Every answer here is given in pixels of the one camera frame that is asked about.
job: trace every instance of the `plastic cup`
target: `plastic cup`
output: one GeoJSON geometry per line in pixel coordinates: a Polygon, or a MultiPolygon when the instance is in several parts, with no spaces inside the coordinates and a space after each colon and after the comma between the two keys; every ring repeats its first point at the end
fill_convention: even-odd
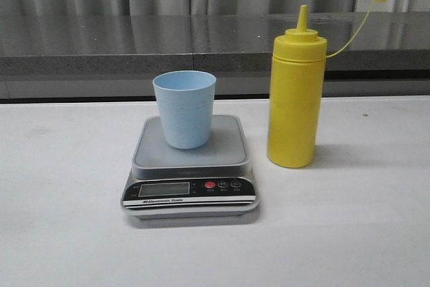
{"type": "Polygon", "coordinates": [[[153,80],[161,126],[169,145],[193,149],[210,137],[216,78],[201,71],[174,71],[153,80]]]}

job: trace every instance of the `power button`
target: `power button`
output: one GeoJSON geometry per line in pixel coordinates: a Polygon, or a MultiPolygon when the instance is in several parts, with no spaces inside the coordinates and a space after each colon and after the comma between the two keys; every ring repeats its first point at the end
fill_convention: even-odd
{"type": "Polygon", "coordinates": [[[214,181],[207,181],[205,184],[204,184],[204,187],[205,188],[214,188],[216,186],[216,183],[214,182],[214,181]]]}

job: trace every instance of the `table surface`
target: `table surface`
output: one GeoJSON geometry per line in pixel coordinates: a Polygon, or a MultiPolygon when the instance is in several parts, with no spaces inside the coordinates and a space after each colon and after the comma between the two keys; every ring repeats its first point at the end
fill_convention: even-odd
{"type": "Polygon", "coordinates": [[[155,103],[0,106],[0,286],[430,286],[430,97],[323,99],[304,169],[266,158],[268,107],[214,105],[256,212],[138,221],[120,198],[155,103]]]}

